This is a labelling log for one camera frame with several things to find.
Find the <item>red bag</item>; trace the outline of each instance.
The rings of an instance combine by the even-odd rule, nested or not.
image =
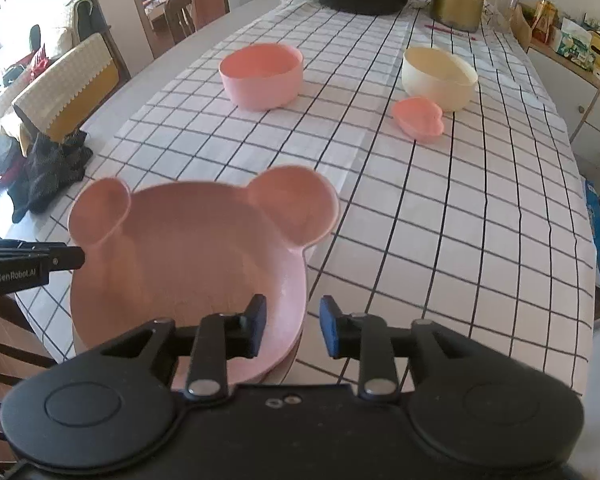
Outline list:
[[[46,56],[45,46],[41,46],[31,60],[31,82],[39,77],[49,66],[49,58]]]

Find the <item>cabinet countertop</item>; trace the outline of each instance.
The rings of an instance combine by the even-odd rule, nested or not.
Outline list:
[[[593,72],[587,72],[586,70],[581,69],[575,63],[572,63],[567,58],[556,54],[549,46],[541,43],[536,40],[536,38],[531,39],[531,48],[540,52],[540,54],[544,54],[545,56],[553,59],[556,63],[561,64],[568,70],[571,70],[573,73],[579,75],[583,78],[587,83],[595,86],[600,90],[600,79],[593,75]]]

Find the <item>table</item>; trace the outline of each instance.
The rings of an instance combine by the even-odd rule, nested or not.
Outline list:
[[[317,305],[331,294],[346,312],[390,325],[435,320],[582,394],[595,254],[564,121],[513,37],[489,26],[491,7],[472,40],[427,28],[427,2],[372,17],[283,0],[181,65],[93,157],[89,180],[244,184],[289,163],[330,180],[342,214],[308,258],[308,312],[288,381],[356,381],[357,363],[330,360],[322,343]],[[301,95],[285,108],[247,112],[222,90],[219,60],[254,41],[283,41],[305,56]],[[390,117],[405,97],[402,51],[415,45],[451,50],[480,76],[475,98],[445,115],[444,136],[429,145],[406,140]],[[66,218],[85,184],[32,220],[36,237],[69,240]],[[73,353],[70,277],[55,273],[43,290],[18,294],[59,359]],[[404,360],[398,373],[411,388]]]

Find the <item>small pink heart-shaped dish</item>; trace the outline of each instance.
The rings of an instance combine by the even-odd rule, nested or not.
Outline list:
[[[410,139],[428,142],[445,130],[442,108],[426,97],[410,97],[398,101],[392,115],[400,129]]]

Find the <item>dining table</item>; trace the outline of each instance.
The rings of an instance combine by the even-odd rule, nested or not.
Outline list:
[[[209,34],[177,45],[177,57],[167,53],[136,76],[141,105],[128,109],[132,79],[103,107],[110,124],[119,122],[107,133],[100,121],[90,133],[96,153],[85,179],[8,235],[71,243],[72,203],[100,178],[133,190],[179,180],[243,186],[267,168],[299,164],[330,181],[340,215],[306,253],[302,338],[280,380],[356,384],[358,363],[332,360],[322,342],[318,306],[330,294],[344,312],[390,326],[432,320],[583,395],[596,253],[567,128],[526,53],[498,30],[493,6],[466,33],[435,23],[429,3],[410,0],[389,16],[337,12],[318,0],[270,1],[253,7],[257,15],[232,10]],[[232,14],[242,21],[219,38]],[[267,112],[234,105],[218,72],[225,56],[259,42],[304,57],[299,96]],[[392,117],[407,97],[400,69],[414,46],[450,51],[478,74],[469,104],[445,113],[443,135],[427,144],[405,137]],[[157,66],[173,73],[168,81]],[[76,351],[71,280],[71,271],[53,272],[48,285],[16,294],[58,361]],[[397,368],[411,390],[407,359]]]

